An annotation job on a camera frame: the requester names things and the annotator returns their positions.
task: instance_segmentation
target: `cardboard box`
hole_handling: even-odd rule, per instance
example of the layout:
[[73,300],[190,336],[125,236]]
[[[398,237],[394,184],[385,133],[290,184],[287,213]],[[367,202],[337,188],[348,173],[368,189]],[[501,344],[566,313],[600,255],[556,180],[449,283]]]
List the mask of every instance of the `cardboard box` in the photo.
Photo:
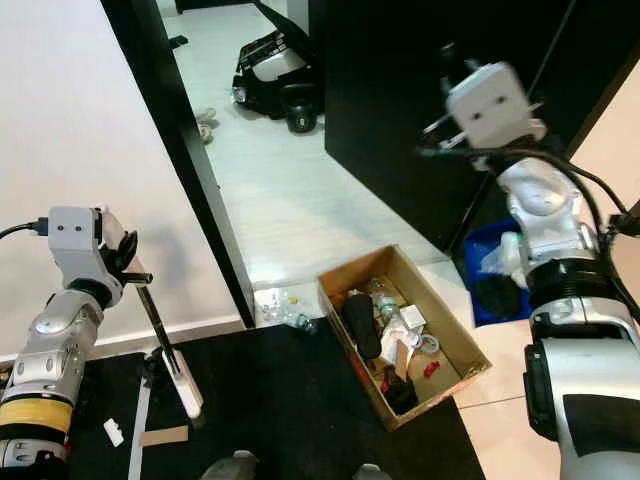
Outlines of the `cardboard box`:
[[[390,281],[391,288],[397,290],[394,296],[399,295],[398,301],[403,305],[416,305],[427,320],[425,333],[435,335],[440,342],[439,353],[416,352],[411,359],[407,373],[413,381],[419,404],[402,415],[396,415],[380,391],[382,360],[370,361],[367,366],[338,313],[342,311],[348,291],[363,290],[372,277],[382,278],[385,283]],[[464,388],[480,372],[491,367],[465,328],[397,246],[382,248],[326,272],[319,277],[319,282],[320,301],[331,325],[373,407],[390,431]],[[440,368],[425,378],[425,367],[434,361],[440,363]]]

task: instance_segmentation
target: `plastic bag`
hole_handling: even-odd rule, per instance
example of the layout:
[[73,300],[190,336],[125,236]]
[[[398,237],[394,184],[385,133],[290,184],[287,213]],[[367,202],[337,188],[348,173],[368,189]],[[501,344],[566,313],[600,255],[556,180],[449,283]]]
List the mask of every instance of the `plastic bag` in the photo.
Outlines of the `plastic bag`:
[[523,289],[527,288],[520,261],[520,234],[504,232],[500,244],[480,262],[481,273],[493,273],[511,277]]
[[309,316],[305,302],[288,292],[274,289],[271,302],[262,305],[265,322],[284,323],[313,335],[318,331],[318,319]]

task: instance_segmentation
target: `red object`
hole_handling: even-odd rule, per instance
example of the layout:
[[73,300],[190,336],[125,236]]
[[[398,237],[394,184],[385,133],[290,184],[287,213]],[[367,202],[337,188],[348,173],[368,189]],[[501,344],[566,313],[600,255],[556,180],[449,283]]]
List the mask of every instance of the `red object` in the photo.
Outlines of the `red object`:
[[431,362],[424,369],[424,376],[429,378],[437,369],[440,368],[440,362]]

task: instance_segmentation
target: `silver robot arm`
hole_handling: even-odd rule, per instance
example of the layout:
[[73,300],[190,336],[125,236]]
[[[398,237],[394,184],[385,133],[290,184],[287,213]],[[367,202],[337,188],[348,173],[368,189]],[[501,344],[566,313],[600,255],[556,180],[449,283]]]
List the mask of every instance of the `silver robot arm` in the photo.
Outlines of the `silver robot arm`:
[[[511,67],[467,66],[473,71],[458,84],[443,82],[461,133],[438,140],[439,120],[423,132],[437,148],[422,154],[468,156],[451,149],[463,140],[481,152],[474,167],[496,175],[522,229],[533,310],[524,374],[530,424],[558,442],[563,480],[640,478],[640,338],[598,236],[580,220],[582,190],[544,155],[514,155],[536,146],[546,128],[531,117]],[[505,147],[511,154],[492,157]]]
[[120,301],[127,282],[151,281],[141,270],[125,272],[129,266],[139,268],[137,236],[124,232],[106,208],[52,208],[48,241],[64,290],[31,324],[0,400],[3,478],[27,470],[32,478],[57,478],[103,310]]

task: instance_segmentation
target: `wooden block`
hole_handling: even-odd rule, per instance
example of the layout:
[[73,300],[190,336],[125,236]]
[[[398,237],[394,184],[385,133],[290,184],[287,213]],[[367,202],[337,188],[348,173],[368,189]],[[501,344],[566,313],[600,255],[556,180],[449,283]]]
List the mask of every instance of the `wooden block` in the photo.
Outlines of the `wooden block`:
[[140,435],[140,446],[150,447],[164,443],[186,442],[189,439],[189,428],[186,425],[162,430],[151,430]]
[[402,340],[396,343],[396,375],[407,381],[407,364],[409,363],[409,349]]

